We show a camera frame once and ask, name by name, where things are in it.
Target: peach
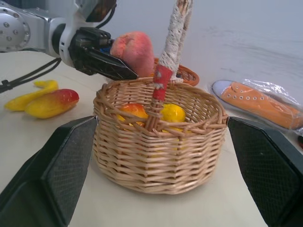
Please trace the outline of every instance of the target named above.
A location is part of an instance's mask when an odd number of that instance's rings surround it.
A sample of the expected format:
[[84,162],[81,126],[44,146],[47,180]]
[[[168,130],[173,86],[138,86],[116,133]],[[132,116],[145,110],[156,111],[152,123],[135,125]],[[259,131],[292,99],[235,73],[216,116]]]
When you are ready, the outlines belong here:
[[124,60],[139,77],[149,77],[153,71],[152,42],[143,32],[130,32],[118,37],[110,54]]

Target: wicker basket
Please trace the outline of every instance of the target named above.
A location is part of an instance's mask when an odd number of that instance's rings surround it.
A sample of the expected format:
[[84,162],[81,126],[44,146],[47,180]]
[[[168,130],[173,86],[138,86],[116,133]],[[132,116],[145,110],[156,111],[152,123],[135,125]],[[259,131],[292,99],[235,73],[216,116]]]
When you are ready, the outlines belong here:
[[[186,122],[159,121],[148,131],[136,122],[146,119],[119,111],[126,103],[149,110],[152,78],[115,81],[94,99],[100,123],[94,138],[94,158],[112,181],[145,193],[178,194],[205,183],[213,174],[226,129],[227,115],[217,99],[187,84],[169,86],[165,103],[181,106]],[[121,115],[125,121],[119,121]]]
[[[154,76],[158,61],[159,61],[159,58],[155,58],[155,66],[154,66],[153,72],[151,74],[151,77]],[[183,65],[179,65],[179,69],[178,69],[177,73],[181,74],[183,83],[189,84],[193,87],[198,85],[198,83],[200,81],[199,76],[196,73],[194,73],[192,70],[184,67]]]

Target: orange shoe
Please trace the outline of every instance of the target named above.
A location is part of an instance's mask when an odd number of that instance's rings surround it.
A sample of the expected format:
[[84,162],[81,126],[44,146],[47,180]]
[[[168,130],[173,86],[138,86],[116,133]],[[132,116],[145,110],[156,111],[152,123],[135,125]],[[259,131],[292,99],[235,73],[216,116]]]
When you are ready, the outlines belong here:
[[212,85],[214,94],[225,103],[264,118],[285,129],[303,127],[303,113],[242,83],[219,80]]

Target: lemon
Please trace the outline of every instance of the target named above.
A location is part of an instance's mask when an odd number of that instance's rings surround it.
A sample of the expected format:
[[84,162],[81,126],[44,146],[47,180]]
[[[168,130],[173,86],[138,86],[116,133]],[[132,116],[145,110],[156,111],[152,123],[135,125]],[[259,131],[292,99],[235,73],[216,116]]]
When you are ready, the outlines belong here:
[[163,115],[162,120],[167,122],[185,121],[185,111],[175,104],[165,104],[161,114]]

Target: mango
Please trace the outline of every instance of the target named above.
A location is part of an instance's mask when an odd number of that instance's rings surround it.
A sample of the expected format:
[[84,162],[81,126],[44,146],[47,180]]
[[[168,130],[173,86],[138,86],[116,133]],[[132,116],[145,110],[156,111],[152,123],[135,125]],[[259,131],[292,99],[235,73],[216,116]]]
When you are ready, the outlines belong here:
[[32,101],[25,112],[36,118],[51,118],[72,109],[78,101],[79,95],[74,90],[59,89]]
[[29,104],[34,99],[58,89],[58,83],[55,80],[36,81],[34,82],[34,85],[42,89],[14,98],[13,100],[7,102],[4,107],[11,111],[24,111],[27,104]]
[[[137,117],[141,117],[141,118],[148,118],[148,115],[144,109],[144,106],[138,103],[129,103],[129,104],[125,104],[124,106],[122,106],[119,110],[130,113],[132,115],[135,115]],[[120,121],[125,121],[124,117],[118,115],[118,119]],[[137,122],[138,125],[140,126],[144,126],[144,123],[142,122]]]

